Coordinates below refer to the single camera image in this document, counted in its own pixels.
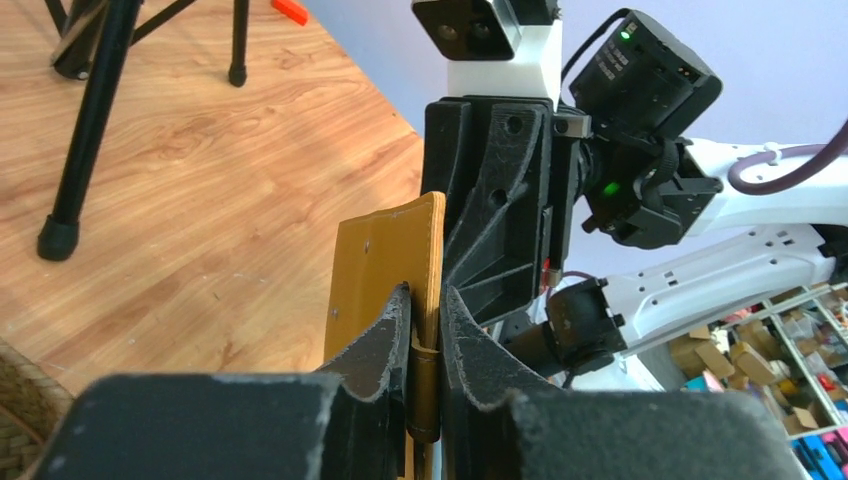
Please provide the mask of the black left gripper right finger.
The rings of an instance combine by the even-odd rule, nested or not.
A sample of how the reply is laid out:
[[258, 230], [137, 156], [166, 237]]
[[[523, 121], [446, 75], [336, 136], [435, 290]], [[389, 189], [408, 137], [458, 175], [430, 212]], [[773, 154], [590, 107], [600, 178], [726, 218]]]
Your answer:
[[446, 479], [799, 479], [783, 428], [739, 393], [574, 391], [441, 300]]

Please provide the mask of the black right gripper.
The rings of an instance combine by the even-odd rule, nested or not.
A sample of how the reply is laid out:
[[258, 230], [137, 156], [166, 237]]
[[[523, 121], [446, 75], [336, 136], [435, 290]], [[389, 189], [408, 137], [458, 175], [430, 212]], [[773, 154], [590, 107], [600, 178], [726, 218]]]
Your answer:
[[496, 340], [540, 376], [572, 381], [613, 362], [624, 321], [609, 312], [604, 280], [566, 269], [574, 205], [597, 182], [591, 119], [556, 113], [553, 141], [551, 120], [548, 102], [429, 104], [421, 191], [447, 198], [445, 283], [480, 325], [525, 309], [540, 289], [532, 304], [546, 319], [520, 311], [499, 324]]

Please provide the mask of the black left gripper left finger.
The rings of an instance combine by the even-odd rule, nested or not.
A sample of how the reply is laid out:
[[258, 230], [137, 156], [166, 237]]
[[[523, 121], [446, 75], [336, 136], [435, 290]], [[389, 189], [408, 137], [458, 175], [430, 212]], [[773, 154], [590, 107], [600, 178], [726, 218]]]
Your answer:
[[71, 405], [38, 479], [395, 479], [411, 295], [309, 373], [115, 374]]

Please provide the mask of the yellow leather card holder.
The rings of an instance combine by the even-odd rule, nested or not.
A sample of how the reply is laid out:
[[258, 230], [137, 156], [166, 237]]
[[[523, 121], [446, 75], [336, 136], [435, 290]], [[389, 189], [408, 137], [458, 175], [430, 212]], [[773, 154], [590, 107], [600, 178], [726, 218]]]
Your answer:
[[440, 438], [439, 304], [446, 198], [430, 192], [337, 232], [321, 371], [344, 393], [325, 479], [431, 479]]

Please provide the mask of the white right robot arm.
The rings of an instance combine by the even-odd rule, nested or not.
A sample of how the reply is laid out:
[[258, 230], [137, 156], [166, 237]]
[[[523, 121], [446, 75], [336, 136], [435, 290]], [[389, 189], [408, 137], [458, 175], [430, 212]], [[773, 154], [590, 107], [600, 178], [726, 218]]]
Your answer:
[[426, 110], [422, 189], [447, 197], [444, 282], [481, 326], [547, 292], [506, 349], [568, 379], [769, 295], [847, 278], [847, 134], [732, 145], [685, 129], [718, 76], [621, 8], [558, 62], [552, 1], [416, 1], [449, 60]]

